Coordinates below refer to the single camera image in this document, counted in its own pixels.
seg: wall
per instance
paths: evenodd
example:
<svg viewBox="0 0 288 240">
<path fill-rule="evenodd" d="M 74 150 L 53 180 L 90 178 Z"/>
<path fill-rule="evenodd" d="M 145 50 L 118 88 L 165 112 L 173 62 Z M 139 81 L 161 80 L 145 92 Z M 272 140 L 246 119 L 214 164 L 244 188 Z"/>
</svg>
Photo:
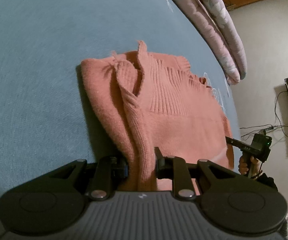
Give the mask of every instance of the wall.
<svg viewBox="0 0 288 240">
<path fill-rule="evenodd" d="M 275 124 L 274 101 L 280 91 L 286 90 L 284 78 L 288 77 L 288 0 L 260 1 L 233 10 L 230 15 L 248 61 L 246 79 L 232 87 L 239 125 Z M 286 93 L 279 96 L 277 114 L 288 124 Z M 241 134 L 254 129 L 241 130 Z M 273 137 L 272 150 L 263 170 L 275 179 L 288 201 L 288 138 L 280 129 L 269 135 Z"/>
</svg>

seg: knit garment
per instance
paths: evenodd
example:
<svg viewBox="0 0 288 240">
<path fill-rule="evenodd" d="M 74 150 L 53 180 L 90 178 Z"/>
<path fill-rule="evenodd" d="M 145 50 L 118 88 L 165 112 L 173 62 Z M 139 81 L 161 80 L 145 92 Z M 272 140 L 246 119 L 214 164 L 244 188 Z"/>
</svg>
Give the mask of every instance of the knit garment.
<svg viewBox="0 0 288 240">
<path fill-rule="evenodd" d="M 129 175 L 119 190 L 170 190 L 171 180 L 156 180 L 154 147 L 163 156 L 187 163 L 208 159 L 232 169 L 229 121 L 205 78 L 190 72 L 184 57 L 138 51 L 81 63 L 93 110 L 124 154 Z"/>
</svg>

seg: bed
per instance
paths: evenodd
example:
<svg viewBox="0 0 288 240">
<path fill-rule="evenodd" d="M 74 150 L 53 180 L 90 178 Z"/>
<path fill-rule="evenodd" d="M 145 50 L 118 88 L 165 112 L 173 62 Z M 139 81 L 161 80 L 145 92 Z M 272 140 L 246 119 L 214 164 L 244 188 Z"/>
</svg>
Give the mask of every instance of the bed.
<svg viewBox="0 0 288 240">
<path fill-rule="evenodd" d="M 137 48 L 185 56 L 239 126 L 225 75 L 172 0 L 0 0 L 0 196 L 77 158 L 116 152 L 84 92 L 80 62 Z M 235 149 L 235 170 L 240 152 Z M 0 223 L 0 234 L 3 227 Z"/>
</svg>

